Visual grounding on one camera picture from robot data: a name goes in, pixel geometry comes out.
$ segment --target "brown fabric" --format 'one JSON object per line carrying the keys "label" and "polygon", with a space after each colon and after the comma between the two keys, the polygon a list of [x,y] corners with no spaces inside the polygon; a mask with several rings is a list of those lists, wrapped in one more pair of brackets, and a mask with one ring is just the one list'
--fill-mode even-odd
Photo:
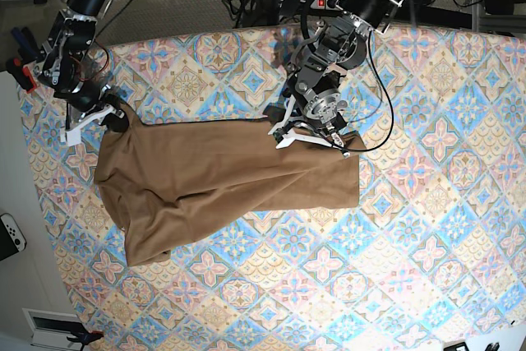
{"label": "brown fabric", "polygon": [[[248,211],[344,208],[358,204],[358,156],[294,142],[276,150],[267,121],[143,125],[102,140],[95,184],[125,231],[129,266],[169,258]],[[358,135],[348,147],[363,149]]]}

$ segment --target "metal bracket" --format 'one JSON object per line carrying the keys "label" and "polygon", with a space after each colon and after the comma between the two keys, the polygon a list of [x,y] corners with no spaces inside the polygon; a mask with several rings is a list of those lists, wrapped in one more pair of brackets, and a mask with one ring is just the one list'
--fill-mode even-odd
{"label": "metal bracket", "polygon": [[[296,105],[296,99],[294,98],[294,96],[291,96],[290,99],[288,100],[287,110],[285,111],[283,120],[281,120],[280,122],[277,122],[274,125],[274,127],[270,129],[269,136],[273,136],[276,132],[279,131],[279,129],[282,129],[290,121],[294,120],[294,118],[291,118],[291,115],[293,113],[295,105]],[[295,141],[305,141],[306,143],[313,143],[313,144],[324,145],[325,147],[332,147],[332,145],[328,141],[325,141],[324,139],[320,137],[302,135],[300,133],[296,133],[293,129],[291,129],[287,133],[284,133],[283,135],[280,136],[280,141],[278,142],[278,145],[276,146],[276,150],[289,147]]]}
{"label": "metal bracket", "polygon": [[60,141],[66,143],[68,147],[79,145],[82,142],[82,128],[97,119],[104,119],[104,117],[111,113],[117,114],[118,111],[112,105],[106,104],[102,110],[82,118],[74,127],[70,129],[63,128],[60,131]]}

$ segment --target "table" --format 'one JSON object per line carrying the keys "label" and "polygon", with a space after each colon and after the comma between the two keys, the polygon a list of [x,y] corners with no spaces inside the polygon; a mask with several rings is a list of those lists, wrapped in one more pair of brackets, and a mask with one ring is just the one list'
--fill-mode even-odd
{"label": "table", "polygon": [[[146,123],[258,118],[298,41],[289,26],[118,45],[112,79]],[[373,52],[396,125],[361,157],[358,208],[248,213],[151,266],[127,268],[93,186],[104,130],[68,148],[64,104],[20,92],[63,283],[105,333],[92,349],[411,349],[524,320],[526,43],[400,25]],[[390,115],[366,63],[342,92],[353,128],[381,141]]]}

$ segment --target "red wire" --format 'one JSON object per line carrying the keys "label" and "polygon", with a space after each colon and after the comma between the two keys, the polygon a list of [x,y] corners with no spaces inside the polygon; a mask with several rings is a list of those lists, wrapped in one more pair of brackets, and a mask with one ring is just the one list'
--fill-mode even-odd
{"label": "red wire", "polygon": [[[79,81],[81,82],[86,82],[86,81],[91,81],[93,80],[94,78],[96,78],[100,73],[102,73],[104,70],[106,70],[109,66],[109,51],[106,49],[106,47],[104,47],[102,44],[100,44],[97,40],[95,40],[95,42],[97,43],[97,45],[106,53],[106,63],[104,64],[104,66],[102,66],[100,68],[100,70],[98,72],[96,72],[93,76],[91,76],[90,78],[82,78],[80,77],[79,78]],[[72,57],[73,61],[76,62],[76,64],[79,66],[78,70],[77,70],[77,74],[81,74],[81,71],[82,71],[82,64],[81,64],[81,61],[79,61],[78,59]]]}

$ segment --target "white controller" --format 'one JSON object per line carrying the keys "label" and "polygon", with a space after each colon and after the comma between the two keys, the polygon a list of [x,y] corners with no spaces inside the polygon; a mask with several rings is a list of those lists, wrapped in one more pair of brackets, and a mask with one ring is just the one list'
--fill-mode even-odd
{"label": "white controller", "polygon": [[18,229],[18,226],[16,226],[16,222],[9,214],[3,214],[0,215],[0,219],[3,222],[4,228],[9,233],[9,236],[11,237],[11,240],[15,244],[15,247],[18,249],[18,251],[23,251],[25,248],[25,239],[24,236],[22,236],[22,232]]}

